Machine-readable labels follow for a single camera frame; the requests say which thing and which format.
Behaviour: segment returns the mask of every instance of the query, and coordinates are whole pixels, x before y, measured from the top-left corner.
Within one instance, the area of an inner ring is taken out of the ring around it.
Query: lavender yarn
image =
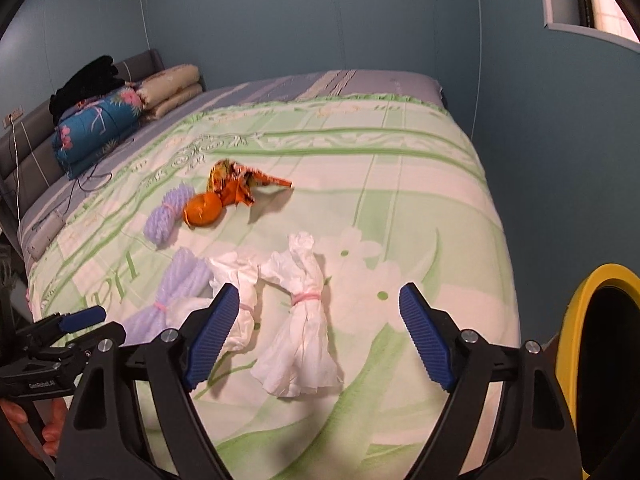
[[[124,345],[148,343],[163,330],[170,328],[166,322],[167,306],[178,298],[200,294],[209,283],[210,277],[211,271],[205,260],[197,258],[187,248],[178,249],[162,275],[156,302],[122,323],[127,333]]]
[[[193,187],[185,184],[169,190],[162,198],[162,205],[156,207],[146,219],[143,229],[146,239],[156,247],[163,244],[171,234],[184,206],[195,194]]]

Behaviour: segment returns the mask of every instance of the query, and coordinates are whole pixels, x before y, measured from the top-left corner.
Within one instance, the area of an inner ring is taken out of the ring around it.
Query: blue wall
[[[102,54],[147,48],[140,0],[26,0],[0,40],[0,116],[29,112]]]
[[[543,27],[542,0],[481,0],[474,143],[504,223],[523,335],[549,338],[579,283],[640,272],[640,55]]]
[[[478,0],[143,0],[167,65],[197,64],[208,88],[335,68],[409,70],[439,79],[471,129]]]

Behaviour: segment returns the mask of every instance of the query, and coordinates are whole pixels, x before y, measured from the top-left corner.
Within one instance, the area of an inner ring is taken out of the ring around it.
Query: window
[[[615,0],[591,0],[593,27],[640,43],[629,20]]]

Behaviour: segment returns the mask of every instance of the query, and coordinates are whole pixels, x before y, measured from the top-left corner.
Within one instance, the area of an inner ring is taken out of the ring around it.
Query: orange wrapper
[[[224,206],[239,203],[251,206],[255,202],[252,187],[272,185],[291,187],[291,182],[224,158],[217,161],[209,173],[207,192],[187,202],[182,218],[191,228],[213,224]]]
[[[239,203],[250,206],[255,202],[251,188],[258,186],[291,187],[291,182],[224,158],[209,173],[207,191],[216,193],[223,206]]]

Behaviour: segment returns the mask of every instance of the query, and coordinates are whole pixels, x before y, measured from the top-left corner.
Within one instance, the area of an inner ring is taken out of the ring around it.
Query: mattress
[[[283,290],[261,286],[252,343],[220,358],[193,393],[237,479],[404,478],[446,401],[399,318],[406,282],[459,326],[519,344],[508,250],[473,146],[440,104],[424,98],[426,79],[420,90],[419,78],[407,76],[418,87],[407,93],[399,91],[401,73],[359,73],[206,92],[150,124],[100,164],[96,173],[110,176],[98,190],[72,196],[66,227],[30,265],[35,319],[101,304],[109,320],[124,320],[153,304],[180,247],[196,256],[238,246],[269,253],[284,250],[291,233],[314,236],[343,386],[282,400],[252,377],[290,308]],[[214,227],[181,225],[156,250],[142,235],[151,210],[181,182],[204,190],[225,157],[289,179],[294,189],[228,208]],[[56,185],[23,220],[25,238],[64,202],[71,184]],[[498,407],[494,386],[466,468],[484,456]],[[139,393],[156,460],[172,470],[148,386]]]

